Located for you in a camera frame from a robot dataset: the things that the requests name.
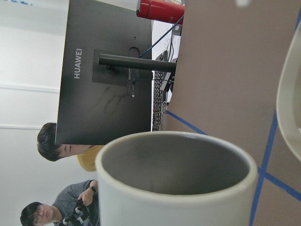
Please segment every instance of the table surface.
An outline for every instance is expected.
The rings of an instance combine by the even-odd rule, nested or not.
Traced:
[[[254,226],[301,222],[301,162],[286,146],[276,117],[300,3],[251,1],[240,8],[234,0],[186,1],[163,130],[205,133],[253,156],[260,172]]]

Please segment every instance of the device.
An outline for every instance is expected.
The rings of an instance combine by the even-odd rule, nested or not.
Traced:
[[[70,0],[56,144],[105,145],[151,130],[151,71],[98,62],[100,54],[139,57],[150,46],[151,20],[95,0]],[[143,58],[151,59],[151,51]]]
[[[74,226],[81,226],[88,218],[88,208],[83,204],[82,200],[77,200],[72,214],[70,216],[66,216],[60,223],[58,223],[58,226],[68,226],[70,223]]]

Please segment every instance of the gray shirt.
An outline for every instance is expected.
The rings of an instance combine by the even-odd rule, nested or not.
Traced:
[[[91,180],[87,180],[78,184],[69,185],[57,196],[55,202],[52,205],[60,210],[63,219],[73,213],[76,207],[77,198],[83,191],[89,188],[90,182]],[[100,226],[97,193],[94,194],[93,201],[90,205],[87,206],[87,208],[89,210],[89,219],[86,219],[83,222],[82,226]]]

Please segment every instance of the wristwatch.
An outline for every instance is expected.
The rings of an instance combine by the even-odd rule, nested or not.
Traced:
[[[90,188],[92,189],[93,193],[97,192],[97,190],[94,186],[90,186]]]

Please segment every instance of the blue cable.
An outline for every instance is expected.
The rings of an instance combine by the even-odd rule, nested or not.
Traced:
[[[139,58],[143,57],[145,54],[147,54],[155,45],[158,44],[158,42],[160,42],[174,27],[176,27],[180,22],[181,20],[183,20],[184,18],[184,15],[177,21],[177,23],[175,23],[165,34],[163,34],[163,36],[161,38],[159,38],[155,44],[153,44],[147,51],[145,51],[144,53],[142,53]]]

